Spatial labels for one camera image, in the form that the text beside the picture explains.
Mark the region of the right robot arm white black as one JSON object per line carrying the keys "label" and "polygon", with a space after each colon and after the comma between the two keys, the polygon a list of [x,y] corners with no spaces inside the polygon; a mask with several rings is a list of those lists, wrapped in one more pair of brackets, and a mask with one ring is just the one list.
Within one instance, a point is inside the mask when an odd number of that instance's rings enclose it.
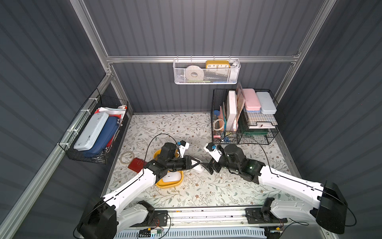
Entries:
{"label": "right robot arm white black", "polygon": [[225,148],[207,143],[204,150],[212,157],[205,169],[219,173],[225,168],[247,182],[269,186],[301,200],[292,205],[279,199],[267,198],[263,205],[263,218],[291,218],[315,220],[322,228],[342,235],[346,228],[348,204],[337,184],[311,182],[282,173],[269,165],[245,156],[235,144]]}

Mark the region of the white rounded mouse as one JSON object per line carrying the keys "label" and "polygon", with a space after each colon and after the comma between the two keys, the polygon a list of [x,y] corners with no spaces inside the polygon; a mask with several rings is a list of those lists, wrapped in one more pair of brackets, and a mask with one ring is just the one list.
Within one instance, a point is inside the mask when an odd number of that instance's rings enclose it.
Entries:
{"label": "white rounded mouse", "polygon": [[202,173],[205,171],[205,168],[202,166],[202,165],[197,165],[193,168],[194,171],[198,172],[198,173]]}

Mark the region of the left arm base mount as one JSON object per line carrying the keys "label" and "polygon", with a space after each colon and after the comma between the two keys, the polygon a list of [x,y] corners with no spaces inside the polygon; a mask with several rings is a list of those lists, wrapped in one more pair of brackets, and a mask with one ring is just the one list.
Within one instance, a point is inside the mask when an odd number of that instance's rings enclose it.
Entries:
{"label": "left arm base mount", "polygon": [[165,227],[169,221],[167,210],[150,211],[145,220],[140,224],[132,225],[132,227]]}

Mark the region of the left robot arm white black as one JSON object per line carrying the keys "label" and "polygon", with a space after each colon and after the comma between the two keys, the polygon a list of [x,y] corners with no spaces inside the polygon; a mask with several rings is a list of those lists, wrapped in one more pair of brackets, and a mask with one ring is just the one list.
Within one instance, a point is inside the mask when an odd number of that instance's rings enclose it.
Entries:
{"label": "left robot arm white black", "polygon": [[150,205],[140,202],[132,208],[127,206],[169,172],[191,170],[200,165],[199,159],[185,154],[186,149],[188,146],[181,143],[165,143],[160,154],[147,162],[135,177],[111,193],[93,197],[74,228],[74,238],[113,239],[124,229],[146,221]]}

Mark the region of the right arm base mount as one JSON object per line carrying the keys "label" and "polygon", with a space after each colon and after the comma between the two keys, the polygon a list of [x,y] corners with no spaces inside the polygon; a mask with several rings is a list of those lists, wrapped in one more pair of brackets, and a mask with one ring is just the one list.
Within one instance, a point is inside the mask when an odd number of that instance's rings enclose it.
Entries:
{"label": "right arm base mount", "polygon": [[287,218],[279,219],[271,212],[262,212],[261,208],[246,208],[245,217],[249,224],[287,223]]}

